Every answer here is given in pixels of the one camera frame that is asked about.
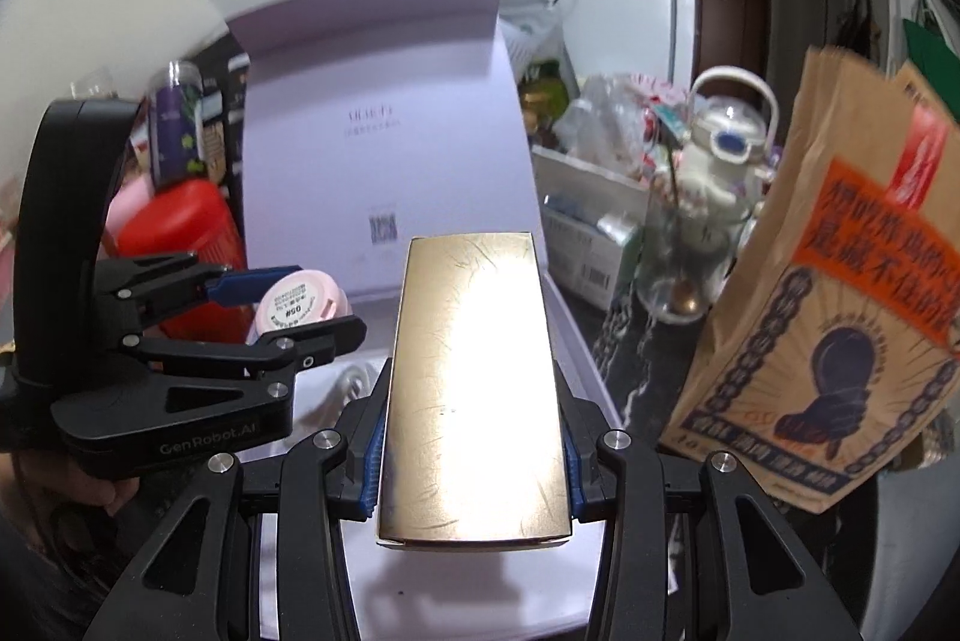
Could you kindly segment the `clear glass jar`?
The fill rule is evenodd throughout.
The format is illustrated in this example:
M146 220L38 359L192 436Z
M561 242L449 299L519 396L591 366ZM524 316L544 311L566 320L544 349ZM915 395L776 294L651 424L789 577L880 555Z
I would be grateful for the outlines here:
M635 293L664 324L692 324L715 303L747 214L732 192L658 171L649 187Z

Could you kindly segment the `pink round compact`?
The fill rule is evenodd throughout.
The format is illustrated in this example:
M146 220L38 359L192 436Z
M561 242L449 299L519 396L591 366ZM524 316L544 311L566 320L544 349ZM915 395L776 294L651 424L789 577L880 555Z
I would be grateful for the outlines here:
M351 316L352 305L334 277L322 270L298 270L268 288L257 303L245 343L267 332Z

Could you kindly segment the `brown door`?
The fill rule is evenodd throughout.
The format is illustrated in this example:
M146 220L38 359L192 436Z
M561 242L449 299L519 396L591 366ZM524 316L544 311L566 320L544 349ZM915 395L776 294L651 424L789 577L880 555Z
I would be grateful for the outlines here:
M766 77L771 0L697 0L693 75L735 65Z

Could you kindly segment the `gold rectangular case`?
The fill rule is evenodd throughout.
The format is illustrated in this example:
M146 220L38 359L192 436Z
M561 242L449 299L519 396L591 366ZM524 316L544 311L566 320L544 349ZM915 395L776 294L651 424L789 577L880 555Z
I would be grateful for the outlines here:
M395 324L379 542L522 550L571 532L534 239L414 239Z

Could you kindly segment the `clear hair claw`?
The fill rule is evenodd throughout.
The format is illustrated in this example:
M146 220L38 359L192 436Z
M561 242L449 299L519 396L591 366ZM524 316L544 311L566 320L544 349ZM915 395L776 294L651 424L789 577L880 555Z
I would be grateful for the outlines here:
M379 371L370 363L347 366L335 381L332 399L340 407L347 407L350 402L368 397L376 386L377 375Z

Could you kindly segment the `lavender gift box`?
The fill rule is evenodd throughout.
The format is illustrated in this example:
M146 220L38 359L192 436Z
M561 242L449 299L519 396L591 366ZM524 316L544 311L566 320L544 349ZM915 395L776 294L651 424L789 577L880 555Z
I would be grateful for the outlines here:
M324 270L382 363L417 236L540 231L500 0L281 0L236 15L249 54L247 259ZM587 620L601 526L541 552L401 552L373 524L343 543L368 639L534 639Z

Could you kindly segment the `purple can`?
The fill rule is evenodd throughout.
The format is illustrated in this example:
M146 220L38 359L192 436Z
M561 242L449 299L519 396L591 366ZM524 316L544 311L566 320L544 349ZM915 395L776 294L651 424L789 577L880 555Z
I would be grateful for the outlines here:
M192 62L171 61L149 81L149 168L156 191L205 175L202 100L202 75Z

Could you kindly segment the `white teapot kettle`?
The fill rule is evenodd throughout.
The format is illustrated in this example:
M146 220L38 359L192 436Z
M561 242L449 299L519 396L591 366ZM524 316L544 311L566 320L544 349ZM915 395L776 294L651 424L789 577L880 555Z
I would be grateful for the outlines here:
M768 118L747 101L701 90L732 82L758 93ZM685 145L675 170L686 215L706 221L737 244L760 202L760 170L768 163L779 125L779 104L765 80L742 67L709 67L692 83L686 104Z

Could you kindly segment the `white medicine box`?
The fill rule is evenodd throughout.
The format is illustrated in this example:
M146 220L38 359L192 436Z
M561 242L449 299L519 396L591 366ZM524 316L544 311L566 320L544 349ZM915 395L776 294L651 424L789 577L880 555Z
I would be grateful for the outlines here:
M608 311L628 287L640 259L647 189L540 145L530 155L548 272L569 293Z

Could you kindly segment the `brown paper bag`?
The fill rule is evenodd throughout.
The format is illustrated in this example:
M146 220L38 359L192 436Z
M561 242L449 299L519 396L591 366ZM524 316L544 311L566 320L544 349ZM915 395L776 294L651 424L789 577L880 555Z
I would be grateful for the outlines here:
M912 65L805 58L784 158L662 433L811 513L958 387L958 127Z

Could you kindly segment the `red canister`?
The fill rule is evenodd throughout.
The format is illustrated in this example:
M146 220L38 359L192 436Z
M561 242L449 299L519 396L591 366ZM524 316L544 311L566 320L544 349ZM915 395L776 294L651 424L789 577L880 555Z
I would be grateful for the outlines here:
M208 179L188 179L156 194L124 225L116 244L121 257L194 253L206 264L247 269L228 203ZM206 303L163 320L160 331L170 339L242 343L251 321L249 306Z

